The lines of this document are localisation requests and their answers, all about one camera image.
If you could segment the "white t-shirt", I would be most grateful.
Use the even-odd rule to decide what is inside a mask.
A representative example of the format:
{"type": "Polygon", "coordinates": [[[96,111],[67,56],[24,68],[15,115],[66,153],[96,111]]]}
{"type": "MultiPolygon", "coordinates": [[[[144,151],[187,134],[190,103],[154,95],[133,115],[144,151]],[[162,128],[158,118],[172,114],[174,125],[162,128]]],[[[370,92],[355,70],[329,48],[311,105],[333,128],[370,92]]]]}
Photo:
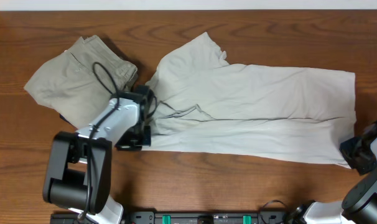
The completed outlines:
{"type": "Polygon", "coordinates": [[[203,33],[167,54],[148,84],[153,151],[348,167],[338,148],[354,135],[352,72],[230,64],[203,33]]]}

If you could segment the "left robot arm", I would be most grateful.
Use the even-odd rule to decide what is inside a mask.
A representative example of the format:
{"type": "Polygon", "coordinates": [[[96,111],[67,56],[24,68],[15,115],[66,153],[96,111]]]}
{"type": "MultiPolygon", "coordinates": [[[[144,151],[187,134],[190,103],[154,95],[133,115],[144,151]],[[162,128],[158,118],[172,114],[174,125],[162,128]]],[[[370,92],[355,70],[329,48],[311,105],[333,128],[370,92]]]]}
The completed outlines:
{"type": "Polygon", "coordinates": [[[43,198],[69,212],[51,215],[51,223],[121,223],[124,208],[109,194],[112,151],[140,151],[151,145],[147,120],[154,98],[145,85],[115,93],[84,128],[55,135],[43,198]]]}

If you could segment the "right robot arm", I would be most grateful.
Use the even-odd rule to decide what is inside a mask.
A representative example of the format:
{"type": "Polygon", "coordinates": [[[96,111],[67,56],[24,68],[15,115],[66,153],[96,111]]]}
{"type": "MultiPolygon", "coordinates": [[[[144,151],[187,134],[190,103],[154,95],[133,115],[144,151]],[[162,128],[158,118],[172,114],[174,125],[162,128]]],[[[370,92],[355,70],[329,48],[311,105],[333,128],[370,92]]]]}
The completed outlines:
{"type": "Polygon", "coordinates": [[[362,135],[341,143],[339,150],[350,168],[365,177],[342,201],[303,204],[286,217],[286,223],[377,224],[377,120],[362,135]]]}

